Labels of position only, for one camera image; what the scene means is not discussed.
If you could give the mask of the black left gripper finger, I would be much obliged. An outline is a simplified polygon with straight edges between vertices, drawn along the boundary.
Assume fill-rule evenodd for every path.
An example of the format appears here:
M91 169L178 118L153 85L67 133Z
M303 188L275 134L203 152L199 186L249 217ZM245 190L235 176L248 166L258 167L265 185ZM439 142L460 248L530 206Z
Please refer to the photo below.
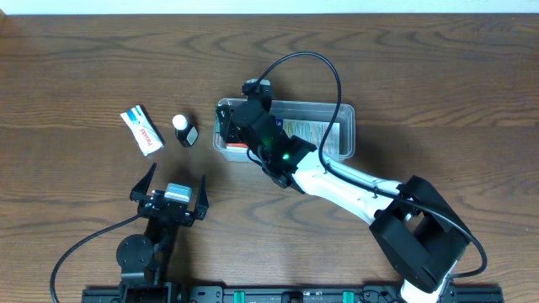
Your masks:
M131 194L146 194L151 184L153 174L157 168L157 164L153 163L142 179L132 188Z
M207 192L205 188L205 175L202 176L200 187L197 194L197 200L195 202L196 207L208 207L209 201L207 198Z

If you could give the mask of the green Zam-Buk ointment box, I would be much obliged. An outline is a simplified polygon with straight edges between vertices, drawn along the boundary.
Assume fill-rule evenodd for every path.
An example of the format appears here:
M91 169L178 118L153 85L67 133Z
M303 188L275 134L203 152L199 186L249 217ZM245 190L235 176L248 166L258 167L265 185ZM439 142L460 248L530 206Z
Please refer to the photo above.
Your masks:
M230 121L230 106L225 104L218 104L216 106L216 133L221 134L226 132Z

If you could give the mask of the red medicine box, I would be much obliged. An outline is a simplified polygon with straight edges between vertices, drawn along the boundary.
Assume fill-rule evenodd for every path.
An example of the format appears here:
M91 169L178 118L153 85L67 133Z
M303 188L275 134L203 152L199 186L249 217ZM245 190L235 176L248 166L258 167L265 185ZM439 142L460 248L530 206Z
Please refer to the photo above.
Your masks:
M243 143L227 143L226 148L233 149L233 150L238 150L238 149L246 150L248 149L248 146Z

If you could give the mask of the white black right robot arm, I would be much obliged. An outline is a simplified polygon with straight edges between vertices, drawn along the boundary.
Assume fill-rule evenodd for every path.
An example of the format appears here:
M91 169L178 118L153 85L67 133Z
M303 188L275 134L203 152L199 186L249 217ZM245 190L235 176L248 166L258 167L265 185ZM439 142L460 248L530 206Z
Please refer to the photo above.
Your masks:
M274 183L327 199L366 224L403 276L404 302L439 302L466 250L469 230L436 189L344 165L354 151L348 104L224 98L216 106L216 149L228 161L254 161Z

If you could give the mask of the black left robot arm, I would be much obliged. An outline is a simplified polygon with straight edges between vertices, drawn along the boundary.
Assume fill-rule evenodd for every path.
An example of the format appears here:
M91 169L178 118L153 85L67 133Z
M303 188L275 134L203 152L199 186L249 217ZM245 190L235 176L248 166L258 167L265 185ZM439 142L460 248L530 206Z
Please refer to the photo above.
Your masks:
M117 247L116 260L121 267L120 302L187 302L181 284L166 280L179 228L202 221L209 209L205 178L189 209L192 189L169 183L165 190L149 191L157 165L132 188L130 200L137 203L137 216L147 220L142 234L126 237Z

